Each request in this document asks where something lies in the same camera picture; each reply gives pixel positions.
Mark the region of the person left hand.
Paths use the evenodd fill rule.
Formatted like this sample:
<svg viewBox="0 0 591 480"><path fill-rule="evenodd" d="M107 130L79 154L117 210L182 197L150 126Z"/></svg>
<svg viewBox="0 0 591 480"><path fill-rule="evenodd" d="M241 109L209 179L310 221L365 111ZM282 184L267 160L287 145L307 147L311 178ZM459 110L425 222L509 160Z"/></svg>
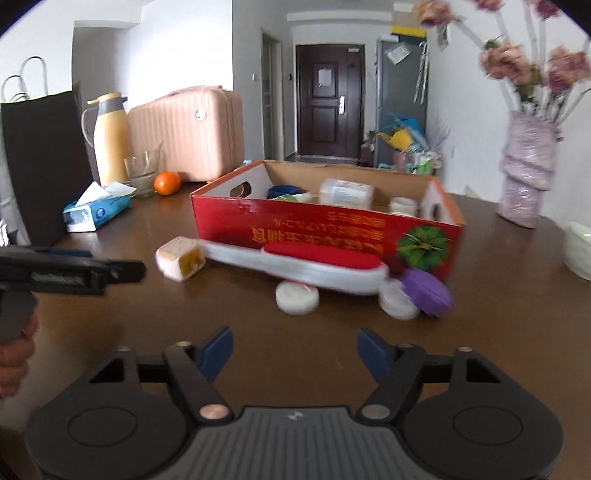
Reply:
<svg viewBox="0 0 591 480"><path fill-rule="evenodd" d="M32 314L21 330L21 336L0 350L0 391L1 397L13 397L20 390L28 373L28 361L35 353L34 336L38 330L37 315Z"/></svg>

